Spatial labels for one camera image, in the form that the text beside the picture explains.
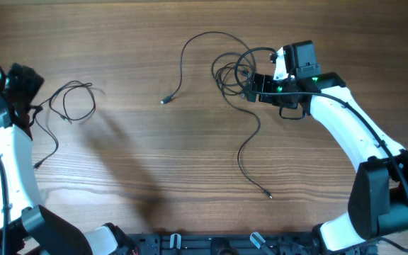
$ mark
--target wooden table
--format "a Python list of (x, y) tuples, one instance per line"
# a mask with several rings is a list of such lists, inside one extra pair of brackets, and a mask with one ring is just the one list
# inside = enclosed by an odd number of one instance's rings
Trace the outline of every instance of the wooden table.
[[(66, 82), (92, 82), (97, 111), (70, 125), (55, 114), (58, 152), (35, 172), (46, 206), (82, 231), (113, 222), (126, 232), (195, 234), (308, 231), (346, 210), (355, 171), (312, 117), (281, 120), (278, 108), (231, 98), (259, 115), (259, 134), (240, 144), (255, 119), (230, 108), (210, 76), (221, 53), (280, 48), (311, 39), (323, 72), (335, 71), (366, 113), (408, 148), (408, 1), (194, 1), (0, 6), (0, 64), (45, 77), (39, 103)], [(259, 72), (272, 74), (268, 54)], [(67, 99), (71, 115), (91, 107), (84, 91)], [(38, 127), (33, 160), (54, 144)], [(408, 246), (408, 232), (392, 237)], [(400, 254), (382, 244), (381, 254)]]

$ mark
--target robotic arm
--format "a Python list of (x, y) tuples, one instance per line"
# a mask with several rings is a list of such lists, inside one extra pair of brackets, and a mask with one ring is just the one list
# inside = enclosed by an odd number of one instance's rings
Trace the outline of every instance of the robotic arm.
[[(300, 104), (304, 113), (312, 115), (330, 131), (357, 171), (348, 212), (317, 225), (310, 233), (310, 239), (314, 240), (310, 242), (311, 248), (305, 251), (301, 245), (300, 252), (291, 249), (286, 254), (340, 254), (378, 237), (408, 230), (408, 202), (404, 196), (404, 189), (408, 188), (408, 151), (389, 138), (360, 109), (337, 74), (321, 73), (312, 42), (282, 47), (271, 55), (271, 60), (276, 63), (275, 74), (253, 74), (246, 98), (279, 106), (280, 115), (283, 108), (297, 108)], [(184, 237), (181, 241), (177, 234), (170, 237), (127, 236), (118, 227), (107, 223), (83, 234), (44, 208), (33, 173), (32, 137), (28, 125), (30, 102), (42, 83), (43, 78), (31, 68), (14, 64), (7, 77), (0, 68), (0, 157), (6, 171), (10, 207), (9, 222), (5, 225), (0, 178), (0, 253), (2, 231), (6, 230), (10, 236), (10, 254), (22, 249), (23, 240), (28, 237), (40, 244), (33, 254), (39, 254), (41, 250), (49, 254), (138, 254), (139, 251), (143, 254), (194, 254), (209, 245), (212, 255), (221, 254), (223, 250), (236, 254), (232, 247), (241, 249), (240, 254), (247, 251), (250, 254), (285, 254), (281, 250), (284, 249), (281, 240), (285, 236), (264, 239), (258, 233), (250, 237), (225, 237), (225, 240)], [(380, 142), (373, 132), (381, 138)], [(396, 173), (394, 162), (399, 164), (403, 177)], [(390, 189), (390, 178), (399, 181), (399, 187)], [(149, 238), (152, 246), (140, 243)], [(249, 248), (254, 250), (245, 247), (245, 241), (241, 240), (246, 240)], [(270, 243), (282, 248), (273, 252)], [(193, 245), (200, 248), (180, 251)], [(214, 249), (213, 245), (222, 248)]]

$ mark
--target wood grain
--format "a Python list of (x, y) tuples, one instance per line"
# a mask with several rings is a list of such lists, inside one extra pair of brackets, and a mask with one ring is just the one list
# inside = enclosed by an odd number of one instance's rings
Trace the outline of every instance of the wood grain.
[[(97, 112), (85, 123), (50, 116), (59, 151), (36, 171), (46, 206), (89, 231), (113, 222), (125, 231), (250, 233), (310, 230), (346, 210), (355, 172), (332, 136), (312, 118), (231, 98), (257, 113), (231, 109), (210, 76), (221, 53), (243, 48), (207, 30), (232, 33), (251, 47), (312, 39), (325, 72), (347, 82), (360, 106), (408, 148), (408, 1), (194, 1), (0, 6), (0, 64), (19, 62), (45, 77), (35, 102), (64, 83), (93, 82)], [(256, 54), (271, 73), (268, 55)], [(90, 107), (83, 91), (67, 101), (72, 115)], [(38, 127), (33, 160), (54, 144)], [(394, 238), (408, 245), (408, 232)], [(399, 254), (381, 245), (382, 254)]]

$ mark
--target wooden surface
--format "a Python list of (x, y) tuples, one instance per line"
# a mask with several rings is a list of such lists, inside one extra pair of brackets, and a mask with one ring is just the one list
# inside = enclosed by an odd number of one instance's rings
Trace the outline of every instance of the wooden surface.
[[(237, 168), (240, 144), (256, 121), (231, 109), (210, 77), (221, 53), (314, 40), (324, 72), (337, 72), (359, 105), (408, 148), (408, 1), (196, 1), (0, 6), (0, 64), (45, 77), (35, 102), (67, 81), (92, 82), (97, 112), (70, 125), (50, 115), (60, 147), (36, 171), (46, 206), (82, 231), (113, 222), (126, 232), (244, 233), (307, 231), (346, 210), (355, 176), (347, 156), (311, 117), (281, 120), (278, 109), (231, 98), (261, 119)], [(267, 53), (261, 73), (273, 73)], [(67, 101), (87, 111), (84, 91)], [(54, 144), (38, 127), (33, 160)], [(408, 232), (393, 238), (408, 246)], [(382, 254), (399, 254), (381, 245)]]

